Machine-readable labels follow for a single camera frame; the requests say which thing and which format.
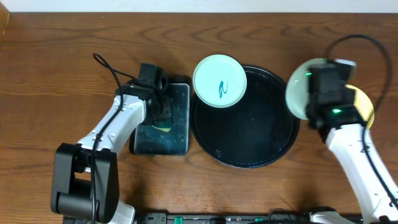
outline cable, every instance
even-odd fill
[[[116,110],[116,112],[112,115],[112,117],[110,117],[110,119],[105,123],[105,125],[101,128],[101,130],[99,131],[99,133],[95,136],[95,140],[94,140],[94,144],[93,144],[93,149],[91,150],[91,164],[90,164],[90,169],[91,169],[91,194],[92,194],[92,210],[93,213],[91,215],[91,223],[95,224],[96,222],[96,218],[97,218],[97,214],[96,214],[96,189],[95,189],[95,151],[98,145],[98,142],[101,140],[101,136],[103,135],[105,129],[109,126],[109,124],[112,122],[112,120],[118,115],[118,113],[122,110],[123,107],[123,92],[121,91],[121,84],[119,81],[118,76],[116,75],[116,73],[119,73],[121,75],[125,75],[127,77],[132,78],[133,80],[137,80],[136,78],[127,75],[123,72],[119,72],[115,69],[113,69],[108,62],[106,62],[106,60],[99,54],[97,53],[93,53],[93,57],[94,59],[100,63],[102,66],[108,68],[114,79],[116,80],[116,83],[118,84],[118,88],[119,88],[119,94],[120,94],[120,105],[118,106],[118,109]]]
[[[390,53],[387,51],[385,46],[383,46],[381,44],[380,41],[378,41],[376,39],[373,39],[372,37],[370,37],[368,35],[363,35],[363,34],[348,35],[346,37],[342,37],[342,38],[334,41],[331,45],[329,45],[328,48],[326,48],[326,50],[325,50],[325,58],[330,58],[331,51],[336,47],[336,45],[338,45],[339,43],[341,43],[344,40],[353,39],[353,38],[366,39],[366,40],[371,41],[380,50],[380,52],[382,53],[382,56],[383,56],[383,58],[384,58],[384,60],[386,62],[386,70],[387,70],[387,72],[386,72],[386,80],[384,81],[384,86],[383,86],[383,89],[381,91],[381,95],[380,95],[379,99],[377,99],[377,101],[376,101],[376,103],[374,105],[374,110],[369,115],[369,118],[368,118],[368,120],[366,121],[366,124],[363,127],[361,138],[362,138],[363,151],[365,152],[365,155],[368,158],[368,161],[369,161],[369,163],[370,163],[375,175],[379,179],[380,184],[383,186],[383,188],[386,191],[388,197],[390,198],[390,200],[391,200],[390,205],[393,204],[396,207],[396,209],[398,210],[397,199],[391,193],[391,191],[388,188],[387,184],[384,182],[383,178],[381,177],[379,171],[377,171],[377,168],[374,165],[374,163],[372,161],[372,158],[371,158],[371,156],[369,155],[369,152],[368,152],[369,146],[367,146],[366,143],[365,143],[365,133],[366,133],[366,127],[368,126],[368,122],[372,118],[372,116],[379,111],[381,103],[385,99],[385,97],[386,97],[386,95],[387,95],[387,93],[388,93],[388,91],[390,89],[391,83],[392,83],[392,76],[393,76],[392,59],[391,59]]]

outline wooden table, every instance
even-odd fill
[[[397,21],[387,14],[11,14],[0,47],[0,223],[61,222],[50,211],[54,152],[95,127],[116,89],[93,52],[134,76],[142,62],[192,76],[201,59],[227,54],[287,81],[301,63],[352,33],[381,40],[398,69]],[[384,62],[371,44],[349,41],[334,56],[357,61],[351,83],[372,100],[379,96]],[[372,128],[396,180],[397,84]],[[126,145],[118,166],[121,199],[139,212],[268,213],[320,205],[359,212],[339,163],[305,121],[291,150],[263,168],[224,166],[192,135],[186,156],[133,156]]]

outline black plate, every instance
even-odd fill
[[[242,99],[214,108],[192,98],[190,123],[199,145],[216,160],[233,167],[266,166],[294,143],[300,120],[286,106],[286,83],[259,67],[243,66],[248,79]]]

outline white wall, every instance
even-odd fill
[[[0,0],[10,12],[398,12],[398,0]]]

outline black cable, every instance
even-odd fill
[[[114,79],[116,80],[116,83],[118,84],[119,94],[120,94],[120,105],[118,106],[118,109],[112,115],[112,117],[110,117],[110,119],[105,123],[105,125],[101,128],[99,133],[95,136],[93,149],[91,150],[91,164],[90,164],[90,167],[91,167],[90,168],[91,169],[91,194],[92,194],[92,199],[93,199],[93,202],[92,202],[93,213],[91,215],[91,223],[95,224],[96,219],[97,219],[97,214],[96,214],[96,189],[95,189],[95,151],[96,151],[98,142],[101,140],[101,136],[103,135],[105,129],[109,126],[109,124],[118,115],[118,113],[122,110],[122,107],[123,107],[123,92],[121,91],[121,84],[120,84],[119,78],[116,75],[116,73],[119,73],[121,75],[126,75],[128,77],[131,77],[132,79],[136,79],[136,78],[113,69],[109,65],[109,63],[106,62],[106,60],[101,55],[99,55],[97,53],[93,53],[93,57],[98,63],[102,64],[102,66],[108,68],[111,71]]]
[[[383,46],[381,44],[380,41],[373,39],[372,37],[368,36],[368,35],[362,35],[362,34],[353,34],[353,35],[348,35],[346,37],[342,37],[336,41],[334,41],[331,45],[329,45],[329,47],[325,50],[325,58],[330,58],[330,54],[331,51],[333,50],[334,47],[336,47],[336,45],[338,45],[339,43],[341,43],[344,40],[348,40],[348,39],[353,39],[353,38],[360,38],[360,39],[366,39],[371,41],[382,53],[382,56],[384,58],[384,61],[386,62],[386,80],[384,81],[384,86],[383,89],[381,91],[381,95],[379,97],[379,99],[377,99],[375,105],[374,105],[374,109],[372,111],[372,113],[369,115],[368,120],[366,121],[366,124],[363,127],[362,130],[362,146],[363,146],[363,151],[365,152],[366,157],[368,158],[368,161],[375,173],[375,175],[377,176],[377,178],[380,181],[380,184],[383,186],[384,190],[386,191],[388,197],[391,200],[390,206],[391,204],[393,204],[396,209],[398,210],[398,203],[397,203],[397,199],[394,197],[394,195],[391,193],[390,189],[388,188],[387,184],[384,182],[383,178],[381,177],[379,171],[377,171],[376,166],[374,165],[371,156],[369,155],[369,146],[366,145],[365,142],[365,133],[366,133],[366,127],[368,126],[369,120],[372,118],[372,116],[377,113],[379,111],[379,108],[381,106],[381,103],[383,102],[383,100],[385,99],[391,83],[392,83],[392,76],[393,76],[393,69],[392,69],[392,59],[390,56],[390,53],[387,51],[387,49],[385,48],[385,46]]]

